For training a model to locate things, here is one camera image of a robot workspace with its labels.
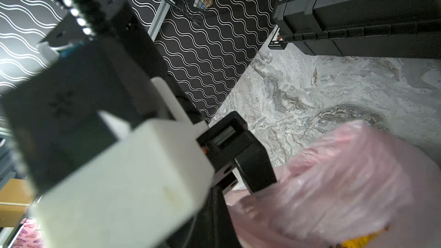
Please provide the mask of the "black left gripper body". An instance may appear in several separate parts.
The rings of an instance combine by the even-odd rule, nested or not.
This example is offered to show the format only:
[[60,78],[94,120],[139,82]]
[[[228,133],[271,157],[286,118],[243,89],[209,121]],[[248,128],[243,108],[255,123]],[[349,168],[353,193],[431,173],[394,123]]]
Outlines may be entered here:
[[215,169],[212,185],[223,194],[240,182],[250,193],[277,182],[265,147],[236,111],[209,128],[197,142]]

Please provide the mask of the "pink plastic bag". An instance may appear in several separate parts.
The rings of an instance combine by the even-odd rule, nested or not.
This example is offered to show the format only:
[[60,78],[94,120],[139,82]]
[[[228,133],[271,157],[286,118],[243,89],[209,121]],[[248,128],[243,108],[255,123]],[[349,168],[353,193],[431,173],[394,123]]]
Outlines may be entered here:
[[247,248],[334,248],[389,226],[365,248],[441,245],[441,170],[416,146],[363,121],[322,135],[256,193],[226,195]]

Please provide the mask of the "yellow pineapple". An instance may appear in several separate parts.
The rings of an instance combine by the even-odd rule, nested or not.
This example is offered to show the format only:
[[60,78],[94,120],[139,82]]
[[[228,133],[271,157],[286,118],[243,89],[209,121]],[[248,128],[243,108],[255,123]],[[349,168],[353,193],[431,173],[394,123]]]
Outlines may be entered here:
[[373,241],[375,238],[377,238],[379,235],[381,235],[384,232],[389,231],[389,226],[385,227],[381,231],[377,231],[375,233],[362,236],[359,238],[355,238],[352,240],[344,241],[343,243],[337,244],[334,247],[335,248],[364,248],[369,242]]

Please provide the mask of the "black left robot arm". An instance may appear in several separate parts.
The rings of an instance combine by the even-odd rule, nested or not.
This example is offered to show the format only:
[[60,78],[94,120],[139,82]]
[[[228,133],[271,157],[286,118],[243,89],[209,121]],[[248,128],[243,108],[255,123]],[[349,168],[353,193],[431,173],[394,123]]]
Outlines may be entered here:
[[49,68],[1,97],[18,164],[38,194],[116,143],[104,114],[132,130],[149,119],[177,120],[154,79],[165,81],[191,124],[204,118],[127,0],[55,1],[68,14],[39,43]]

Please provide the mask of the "black toolbox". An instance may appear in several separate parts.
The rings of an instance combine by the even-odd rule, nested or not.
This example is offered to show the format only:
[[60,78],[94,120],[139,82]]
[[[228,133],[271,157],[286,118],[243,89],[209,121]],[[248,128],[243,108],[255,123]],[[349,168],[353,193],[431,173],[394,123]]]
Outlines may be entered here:
[[306,55],[441,57],[441,0],[276,0],[273,20]]

